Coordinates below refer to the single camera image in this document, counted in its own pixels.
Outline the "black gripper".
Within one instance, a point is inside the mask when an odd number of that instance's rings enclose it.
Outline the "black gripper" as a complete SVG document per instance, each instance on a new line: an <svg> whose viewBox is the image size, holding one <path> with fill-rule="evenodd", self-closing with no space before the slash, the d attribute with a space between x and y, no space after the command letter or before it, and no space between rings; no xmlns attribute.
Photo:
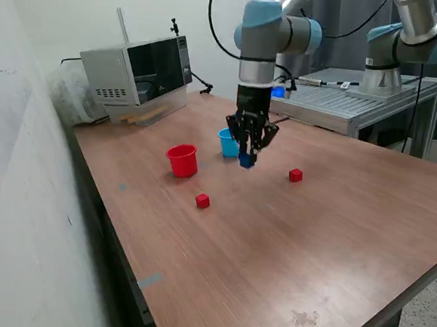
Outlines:
<svg viewBox="0 0 437 327"><path fill-rule="evenodd" d="M248 153L248 136L251 134L250 163L257 161L257 154L267 147L279 132L279 126L269 122L272 87L239 85L234 115L226 116L232 139L239 144L239 154Z"/></svg>

